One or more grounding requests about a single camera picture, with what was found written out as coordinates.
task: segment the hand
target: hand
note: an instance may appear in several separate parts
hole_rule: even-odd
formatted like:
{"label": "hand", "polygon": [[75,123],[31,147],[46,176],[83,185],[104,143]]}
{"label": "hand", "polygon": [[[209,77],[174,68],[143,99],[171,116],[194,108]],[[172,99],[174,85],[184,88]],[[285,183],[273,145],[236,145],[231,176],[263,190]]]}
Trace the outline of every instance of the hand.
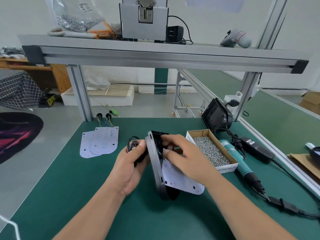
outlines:
{"label": "hand", "polygon": [[186,176],[207,187],[211,175],[218,171],[200,149],[182,135],[162,135],[161,138],[163,145],[168,146],[168,149],[163,149],[163,156]]}
{"label": "hand", "polygon": [[139,145],[127,152],[127,147],[123,148],[118,154],[113,169],[106,180],[110,187],[124,196],[129,195],[140,182],[144,169],[150,162],[149,155],[134,167],[134,161],[137,160],[146,150],[146,141],[137,140]]}

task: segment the green pillar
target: green pillar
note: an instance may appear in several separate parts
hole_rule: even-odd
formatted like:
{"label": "green pillar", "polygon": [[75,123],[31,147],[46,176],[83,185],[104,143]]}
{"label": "green pillar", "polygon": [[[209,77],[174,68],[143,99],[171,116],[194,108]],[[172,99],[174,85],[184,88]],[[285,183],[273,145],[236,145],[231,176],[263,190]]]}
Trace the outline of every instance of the green pillar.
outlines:
{"label": "green pillar", "polygon": [[[168,83],[168,68],[155,68],[154,69],[154,82],[155,83]],[[167,94],[166,85],[154,85],[154,94]]]}

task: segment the cardboard box of screws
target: cardboard box of screws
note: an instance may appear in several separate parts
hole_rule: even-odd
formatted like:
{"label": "cardboard box of screws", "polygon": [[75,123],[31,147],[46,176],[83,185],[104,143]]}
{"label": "cardboard box of screws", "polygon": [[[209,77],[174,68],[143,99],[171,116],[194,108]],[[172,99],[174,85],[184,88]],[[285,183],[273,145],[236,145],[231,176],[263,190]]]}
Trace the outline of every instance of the cardboard box of screws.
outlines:
{"label": "cardboard box of screws", "polygon": [[209,129],[189,130],[186,132],[186,138],[197,145],[220,173],[233,172],[237,168],[237,160],[221,145]]}

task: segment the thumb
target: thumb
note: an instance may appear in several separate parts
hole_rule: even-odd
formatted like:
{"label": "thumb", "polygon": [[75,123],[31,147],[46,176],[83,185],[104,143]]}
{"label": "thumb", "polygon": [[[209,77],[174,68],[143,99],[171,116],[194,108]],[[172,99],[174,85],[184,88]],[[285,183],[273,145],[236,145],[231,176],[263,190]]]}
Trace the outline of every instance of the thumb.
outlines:
{"label": "thumb", "polygon": [[146,141],[141,140],[140,143],[127,154],[127,158],[130,163],[134,163],[134,161],[137,160],[146,151],[146,148]]}
{"label": "thumb", "polygon": [[163,149],[162,155],[171,163],[173,163],[176,167],[181,169],[180,167],[182,166],[183,160],[185,160],[184,157],[180,156],[178,153],[174,151],[165,148]]}

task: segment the bag of screws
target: bag of screws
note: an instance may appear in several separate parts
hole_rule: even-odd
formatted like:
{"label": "bag of screws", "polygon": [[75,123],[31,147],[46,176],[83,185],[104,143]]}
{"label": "bag of screws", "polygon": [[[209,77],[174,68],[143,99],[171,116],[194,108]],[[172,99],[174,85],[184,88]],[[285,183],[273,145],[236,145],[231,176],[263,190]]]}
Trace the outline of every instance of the bag of screws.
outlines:
{"label": "bag of screws", "polygon": [[198,136],[193,137],[193,140],[200,151],[215,167],[231,164],[209,137]]}
{"label": "bag of screws", "polygon": [[63,28],[86,33],[105,21],[94,0],[52,0],[54,14]]}

